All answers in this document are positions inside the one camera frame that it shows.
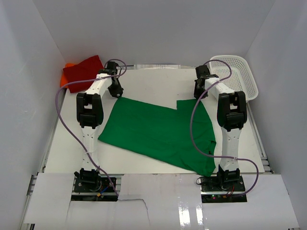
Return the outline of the green t shirt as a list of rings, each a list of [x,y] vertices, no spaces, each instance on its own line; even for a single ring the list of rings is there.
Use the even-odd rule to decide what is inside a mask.
[[[119,98],[98,140],[168,164],[211,176],[216,140],[211,119],[195,99],[176,109]]]

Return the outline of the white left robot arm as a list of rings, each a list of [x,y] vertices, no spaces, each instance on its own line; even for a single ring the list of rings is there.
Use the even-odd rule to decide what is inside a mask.
[[[99,174],[94,164],[98,163],[98,133],[104,120],[102,97],[108,91],[112,97],[119,98],[124,91],[119,82],[122,68],[118,62],[118,59],[109,60],[105,67],[98,71],[97,80],[85,92],[76,96],[77,121],[81,127],[86,150],[83,154],[82,168],[75,175],[90,184],[97,183]]]

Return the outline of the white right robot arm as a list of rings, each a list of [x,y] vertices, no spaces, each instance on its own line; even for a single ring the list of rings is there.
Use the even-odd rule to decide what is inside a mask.
[[[210,92],[217,99],[217,122],[222,131],[222,155],[216,176],[203,180],[207,186],[221,189],[233,188],[240,183],[238,144],[241,131],[247,121],[246,96],[243,91],[234,91],[222,83],[217,75],[211,74],[207,65],[195,68],[195,107]]]

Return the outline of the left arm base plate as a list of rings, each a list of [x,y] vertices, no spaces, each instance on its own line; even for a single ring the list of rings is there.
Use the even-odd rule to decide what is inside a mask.
[[[117,195],[107,177],[99,177],[95,184],[75,177],[71,201],[116,202]]]

